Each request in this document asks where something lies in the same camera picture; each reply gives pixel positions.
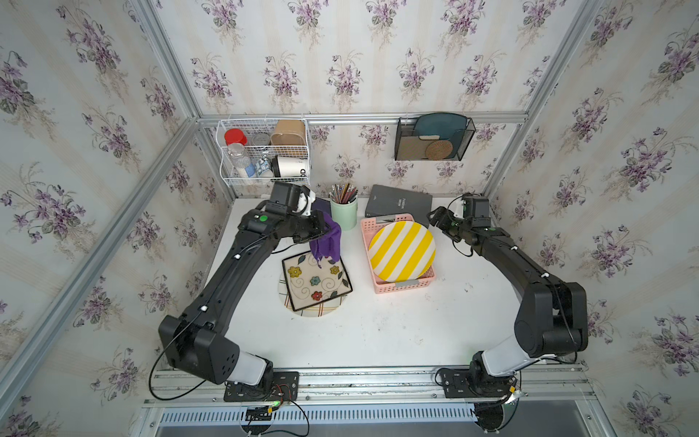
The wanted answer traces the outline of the purple microfiber cloth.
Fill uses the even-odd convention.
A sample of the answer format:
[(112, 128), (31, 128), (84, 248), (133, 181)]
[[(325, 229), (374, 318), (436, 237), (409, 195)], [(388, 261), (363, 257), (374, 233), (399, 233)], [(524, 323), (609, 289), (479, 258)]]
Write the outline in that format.
[(317, 262), (329, 259), (333, 262), (340, 261), (340, 244), (342, 230), (329, 213), (324, 212), (323, 218), (329, 230), (318, 240), (313, 240), (309, 246), (311, 254)]

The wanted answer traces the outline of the square floral black-rimmed plate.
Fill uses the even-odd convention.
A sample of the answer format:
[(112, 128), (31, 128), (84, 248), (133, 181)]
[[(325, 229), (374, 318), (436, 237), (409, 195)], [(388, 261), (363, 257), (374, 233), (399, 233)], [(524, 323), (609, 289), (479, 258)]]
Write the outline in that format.
[(317, 262), (311, 251), (282, 260), (282, 275), (287, 282), (294, 311), (304, 310), (327, 300), (353, 292), (349, 274), (342, 260)]

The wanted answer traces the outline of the round yellow striped plate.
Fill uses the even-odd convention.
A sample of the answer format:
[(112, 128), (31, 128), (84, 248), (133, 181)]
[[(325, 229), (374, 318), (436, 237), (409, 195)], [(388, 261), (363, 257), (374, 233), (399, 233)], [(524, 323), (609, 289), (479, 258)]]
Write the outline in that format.
[(373, 274), (389, 283), (422, 278), (433, 266), (435, 255), (436, 243), (431, 231), (410, 220), (381, 228), (368, 249)]

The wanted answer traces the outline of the round plaid-striped white plate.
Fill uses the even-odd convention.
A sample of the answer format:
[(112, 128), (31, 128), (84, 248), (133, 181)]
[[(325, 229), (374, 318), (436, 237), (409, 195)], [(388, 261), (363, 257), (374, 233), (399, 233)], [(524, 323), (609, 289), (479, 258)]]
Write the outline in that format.
[(287, 282), (284, 276), (280, 276), (278, 285), (278, 297), (283, 306), (288, 310), (293, 312), (295, 315), (305, 318), (320, 318), (331, 314), (336, 311), (342, 304), (344, 304), (347, 299), (346, 296), (341, 296), (334, 300), (327, 300), (326, 302), (319, 303), (318, 305), (311, 306), (304, 310), (294, 311), (291, 306), (291, 299), (289, 298), (289, 292), (287, 289)]

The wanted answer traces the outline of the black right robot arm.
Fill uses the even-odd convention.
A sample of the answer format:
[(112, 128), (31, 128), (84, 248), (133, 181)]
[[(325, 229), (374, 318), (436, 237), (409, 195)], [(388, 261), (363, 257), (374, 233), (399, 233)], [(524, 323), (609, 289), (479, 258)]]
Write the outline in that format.
[(584, 351), (589, 342), (586, 291), (549, 273), (517, 246), (504, 229), (491, 225), (486, 212), (458, 218), (446, 207), (429, 215), (430, 224), (454, 243), (464, 242), (511, 282), (520, 296), (513, 335), (473, 356), (479, 376), (509, 377), (548, 355)]

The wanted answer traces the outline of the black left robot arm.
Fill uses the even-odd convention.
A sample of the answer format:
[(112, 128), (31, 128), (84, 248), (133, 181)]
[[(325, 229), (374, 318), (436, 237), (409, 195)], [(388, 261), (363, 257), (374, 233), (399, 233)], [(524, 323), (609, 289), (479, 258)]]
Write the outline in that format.
[(280, 214), (252, 209), (242, 216), (231, 248), (198, 297), (178, 317), (158, 327), (167, 363), (206, 382), (256, 386), (266, 379), (266, 360), (244, 353), (226, 337), (241, 298), (281, 240), (304, 243), (329, 230), (324, 214)]

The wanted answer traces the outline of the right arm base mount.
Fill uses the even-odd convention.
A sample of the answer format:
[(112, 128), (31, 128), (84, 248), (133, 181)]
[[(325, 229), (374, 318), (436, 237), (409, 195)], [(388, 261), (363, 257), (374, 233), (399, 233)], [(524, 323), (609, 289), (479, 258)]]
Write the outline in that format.
[(434, 381), (447, 399), (505, 400), (516, 390), (518, 382), (515, 376), (494, 377), (486, 371), (445, 367), (436, 371)]

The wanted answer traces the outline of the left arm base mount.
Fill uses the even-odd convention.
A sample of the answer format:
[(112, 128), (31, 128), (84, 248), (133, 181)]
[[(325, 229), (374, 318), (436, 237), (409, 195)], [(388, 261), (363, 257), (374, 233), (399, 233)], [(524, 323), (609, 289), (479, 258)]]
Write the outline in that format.
[(300, 374), (297, 371), (273, 370), (266, 373), (257, 385), (226, 382), (225, 386), (225, 402), (296, 401), (300, 388)]

